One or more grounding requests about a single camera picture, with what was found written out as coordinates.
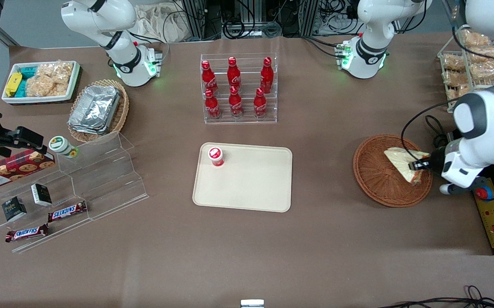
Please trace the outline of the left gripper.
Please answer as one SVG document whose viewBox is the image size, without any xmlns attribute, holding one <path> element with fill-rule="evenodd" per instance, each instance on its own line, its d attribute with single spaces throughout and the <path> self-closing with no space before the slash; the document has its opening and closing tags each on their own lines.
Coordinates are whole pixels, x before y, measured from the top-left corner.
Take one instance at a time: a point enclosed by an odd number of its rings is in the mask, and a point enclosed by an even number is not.
<svg viewBox="0 0 494 308">
<path fill-rule="evenodd" d="M 460 188 L 470 187 L 481 172 L 481 168 L 469 166 L 464 161 L 459 145 L 436 148 L 429 158 L 410 162 L 409 169 L 441 172 L 442 178 Z"/>
</svg>

